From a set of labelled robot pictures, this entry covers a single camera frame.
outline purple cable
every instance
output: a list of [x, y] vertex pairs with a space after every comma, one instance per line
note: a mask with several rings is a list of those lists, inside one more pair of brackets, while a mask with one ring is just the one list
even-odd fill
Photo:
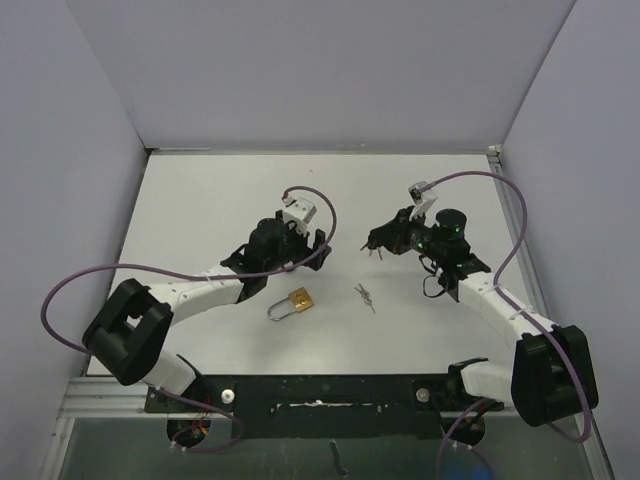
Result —
[[462, 421], [466, 418], [467, 415], [469, 415], [471, 412], [473, 412], [476, 408], [478, 408], [480, 405], [482, 405], [486, 401], [487, 401], [486, 398], [481, 398], [473, 402], [469, 408], [467, 408], [464, 412], [460, 414], [458, 418], [456, 418], [456, 421], [453, 422], [453, 425], [451, 425], [449, 430], [447, 430], [447, 433], [444, 434], [444, 438], [442, 439], [442, 443], [440, 443], [440, 448], [438, 449], [438, 456], [436, 457], [436, 480], [440, 479], [442, 457], [444, 456], [444, 449], [447, 446], [447, 443], [449, 442], [451, 435], [456, 430], [456, 428], [458, 428], [458, 425], [462, 423]]
[[[516, 253], [518, 252], [518, 250], [520, 249], [520, 246], [522, 245], [522, 242], [524, 241], [524, 237], [525, 234], [527, 232], [527, 222], [529, 219], [529, 211], [527, 209], [527, 202], [525, 201], [524, 195], [522, 194], [522, 192], [520, 191], [520, 189], [518, 188], [518, 186], [513, 183], [511, 180], [509, 180], [506, 177], [503, 177], [502, 175], [498, 175], [495, 173], [491, 173], [491, 172], [482, 172], [482, 171], [475, 171], [475, 170], [470, 170], [470, 171], [465, 171], [465, 172], [457, 172], [457, 173], [453, 173], [451, 175], [447, 175], [445, 177], [442, 177], [438, 180], [435, 180], [434, 182], [431, 182], [427, 185], [425, 185], [424, 187], [422, 187], [420, 189], [421, 192], [424, 192], [426, 190], [429, 190], [433, 187], [435, 187], [436, 185], [439, 185], [441, 183], [444, 183], [448, 180], [452, 180], [454, 178], [458, 178], [458, 177], [465, 177], [465, 176], [481, 176], [481, 177], [490, 177], [490, 178], [494, 178], [496, 180], [499, 180], [503, 183], [505, 183], [506, 185], [508, 185], [517, 195], [518, 200], [520, 201], [520, 205], [522, 206], [522, 228], [520, 229], [520, 233], [518, 234], [518, 238], [515, 242], [515, 244], [513, 245], [513, 248], [511, 249], [511, 251], [509, 252], [509, 255], [507, 255], [507, 258], [504, 259], [504, 261], [502, 262], [502, 264], [498, 267], [498, 269], [496, 270], [496, 273], [493, 277], [493, 285], [495, 287], [495, 291], [496, 293], [500, 296], [500, 298], [502, 298], [507, 304], [509, 304], [514, 310], [519, 311], [520, 310], [520, 306], [513, 301], [505, 292], [502, 291], [502, 289], [499, 287], [499, 281], [500, 281], [500, 276], [502, 275], [502, 273], [504, 272], [505, 268], [507, 268], [507, 265], [509, 264], [509, 262], [513, 259], [513, 257], [515, 257]], [[529, 313], [527, 313], [526, 311], [522, 311], [521, 315], [529, 322], [531, 323], [537, 330], [540, 331], [540, 333], [542, 333], [542, 335], [544, 335], [544, 337], [549, 341], [549, 343], [553, 346], [553, 348], [556, 349], [556, 351], [558, 352], [558, 355], [560, 356], [560, 359], [562, 360], [562, 363], [564, 363], [565, 367], [567, 368], [567, 372], [569, 373], [569, 377], [571, 378], [571, 381], [573, 382], [574, 386], [576, 387], [576, 392], [578, 393], [578, 398], [580, 400], [580, 406], [582, 407], [582, 412], [584, 414], [584, 430], [582, 432], [582, 434], [578, 437], [573, 437], [571, 436], [569, 433], [565, 432], [564, 430], [562, 430], [560, 427], [554, 425], [554, 424], [550, 424], [550, 427], [555, 430], [557, 433], [559, 433], [563, 438], [572, 441], [572, 442], [576, 442], [576, 443], [582, 443], [584, 441], [586, 441], [589, 436], [591, 435], [591, 424], [593, 421], [593, 415], [591, 413], [591, 408], [589, 407], [589, 402], [587, 400], [587, 396], [584, 392], [584, 388], [582, 387], [582, 383], [580, 383], [580, 378], [578, 377], [578, 373], [576, 372], [574, 366], [571, 364], [571, 360], [569, 359], [569, 357], [567, 356], [567, 354], [565, 353], [565, 351], [563, 350], [562, 346], [560, 345], [560, 343], [558, 343], [558, 341], [549, 333], [547, 332], [544, 327], [533, 317], [531, 316]], [[460, 415], [460, 417], [458, 418], [458, 420], [461, 422], [464, 417], [466, 417], [466, 415], [469, 413], [469, 411], [465, 411], [462, 413], [462, 415]], [[442, 445], [440, 446], [440, 451], [438, 452], [438, 459], [436, 461], [436, 465], [437, 465], [437, 471], [436, 471], [436, 476], [439, 478], [440, 476], [440, 463], [441, 463], [441, 457], [442, 454], [444, 452], [444, 447], [446, 445], [446, 441], [449, 438], [449, 433], [447, 435], [445, 435], [445, 438], [442, 442]]]
[[173, 435], [173, 437], [171, 437], [171, 441], [172, 442], [176, 442], [176, 444], [180, 448], [184, 448], [186, 452], [189, 452], [189, 453], [218, 453], [218, 452], [222, 452], [224, 450], [227, 450], [227, 449], [229, 449], [231, 447], [236, 446], [242, 440], [242, 436], [244, 435], [244, 424], [236, 416], [231, 415], [229, 412], [225, 412], [224, 410], [222, 410], [220, 408], [214, 407], [212, 405], [207, 405], [206, 403], [198, 402], [197, 400], [191, 400], [190, 398], [185, 398], [185, 397], [182, 397], [180, 395], [176, 395], [175, 393], [171, 393], [171, 392], [169, 392], [167, 390], [164, 390], [162, 388], [158, 389], [158, 392], [160, 392], [161, 394], [163, 394], [163, 395], [165, 395], [165, 396], [167, 396], [169, 398], [177, 400], [179, 402], [187, 403], [189, 405], [193, 405], [194, 407], [202, 408], [204, 410], [209, 410], [210, 412], [213, 412], [213, 413], [218, 413], [218, 414], [228, 418], [229, 420], [234, 422], [236, 425], [238, 425], [238, 429], [239, 429], [238, 435], [233, 437], [227, 443], [224, 443], [224, 444], [219, 445], [217, 447], [191, 447], [191, 448], [184, 447], [184, 446], [180, 445], [180, 443], [178, 443], [178, 438], [180, 437], [180, 435], [182, 435], [183, 433], [186, 433], [187, 431], [191, 430], [193, 427], [189, 426], [189, 427], [183, 428], [182, 430], [179, 430], [178, 432], [176, 432]]
[[289, 187], [284, 191], [284, 194], [282, 195], [282, 199], [284, 200], [285, 198], [287, 198], [287, 196], [289, 195], [289, 192], [292, 192], [293, 190], [304, 190], [304, 191], [311, 192], [311, 193], [319, 196], [322, 200], [324, 200], [324, 202], [327, 204], [327, 207], [329, 207], [329, 210], [331, 211], [332, 224], [331, 224], [331, 230], [329, 231], [329, 235], [327, 235], [326, 241], [322, 245], [320, 245], [318, 250], [313, 252], [311, 255], [309, 255], [304, 260], [301, 260], [298, 263], [295, 263], [295, 264], [290, 265], [288, 267], [280, 268], [278, 270], [273, 270], [271, 272], [242, 273], [242, 274], [233, 274], [233, 275], [216, 275], [216, 276], [211, 276], [211, 277], [205, 277], [205, 276], [202, 276], [202, 275], [186, 275], [184, 273], [173, 272], [171, 270], [165, 270], [163, 268], [149, 267], [147, 265], [138, 265], [138, 264], [135, 264], [135, 263], [114, 263], [114, 264], [106, 264], [106, 265], [97, 265], [95, 267], [86, 268], [86, 269], [80, 270], [79, 272], [76, 272], [76, 273], [74, 273], [72, 275], [69, 275], [68, 277], [66, 277], [66, 278], [62, 279], [60, 282], [58, 282], [51, 289], [51, 291], [44, 298], [44, 301], [42, 302], [42, 307], [40, 308], [40, 322], [42, 323], [42, 326], [44, 327], [44, 329], [47, 331], [47, 333], [49, 335], [51, 335], [53, 338], [55, 338], [58, 342], [62, 343], [63, 345], [65, 345], [65, 346], [67, 346], [69, 348], [72, 348], [73, 350], [77, 350], [80, 353], [84, 353], [84, 354], [87, 354], [87, 355], [91, 354], [91, 352], [89, 352], [82, 345], [78, 345], [76, 343], [73, 343], [73, 342], [67, 340], [66, 338], [64, 338], [58, 332], [56, 332], [53, 329], [53, 327], [51, 327], [51, 324], [49, 323], [49, 319], [47, 317], [47, 311], [49, 310], [49, 305], [51, 304], [51, 301], [53, 300], [53, 297], [55, 297], [56, 294], [65, 285], [67, 285], [68, 283], [72, 282], [76, 278], [80, 278], [80, 277], [83, 277], [85, 275], [89, 275], [90, 273], [103, 272], [103, 271], [106, 271], [106, 270], [119, 270], [119, 269], [141, 270], [141, 271], [144, 271], [144, 272], [157, 273], [159, 275], [165, 275], [165, 276], [168, 276], [168, 277], [179, 278], [181, 280], [189, 280], [189, 281], [195, 281], [195, 282], [205, 282], [205, 281], [210, 281], [210, 280], [242, 280], [242, 279], [246, 279], [246, 278], [269, 277], [271, 275], [276, 275], [278, 273], [291, 272], [291, 271], [295, 270], [298, 267], [304, 266], [305, 264], [309, 263], [311, 260], [316, 258], [318, 255], [320, 255], [325, 248], [327, 248], [327, 246], [329, 245], [329, 242], [331, 241], [331, 239], [333, 239], [333, 235], [336, 233], [336, 228], [338, 226], [338, 216], [336, 214], [336, 209], [334, 208], [333, 204], [331, 203], [331, 200], [329, 200], [329, 198], [324, 193], [322, 193], [322, 192], [320, 192], [320, 191], [318, 191], [318, 190], [316, 190], [315, 188], [312, 188], [312, 187], [306, 187], [306, 186], [303, 186], [303, 185], [296, 185], [294, 187]]

